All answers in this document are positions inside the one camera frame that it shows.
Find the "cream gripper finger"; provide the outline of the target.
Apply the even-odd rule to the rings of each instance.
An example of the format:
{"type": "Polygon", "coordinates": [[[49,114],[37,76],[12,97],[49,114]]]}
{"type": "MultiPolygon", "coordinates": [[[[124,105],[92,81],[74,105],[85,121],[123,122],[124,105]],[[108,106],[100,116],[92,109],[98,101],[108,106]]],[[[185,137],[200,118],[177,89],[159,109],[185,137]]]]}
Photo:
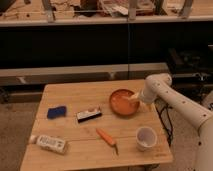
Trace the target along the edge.
{"type": "Polygon", "coordinates": [[[139,94],[138,93],[133,94],[132,96],[130,96],[129,100],[131,102],[139,101],[139,94]]]}

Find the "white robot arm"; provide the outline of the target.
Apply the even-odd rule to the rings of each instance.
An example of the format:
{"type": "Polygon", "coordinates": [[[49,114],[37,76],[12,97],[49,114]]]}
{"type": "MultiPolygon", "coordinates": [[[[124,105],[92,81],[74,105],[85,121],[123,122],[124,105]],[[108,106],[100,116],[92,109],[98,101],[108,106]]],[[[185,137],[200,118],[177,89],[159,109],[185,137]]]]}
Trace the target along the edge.
{"type": "Polygon", "coordinates": [[[213,111],[175,91],[171,84],[168,73],[149,75],[143,88],[130,99],[151,104],[160,97],[180,113],[199,134],[194,171],[213,171],[213,111]]]}

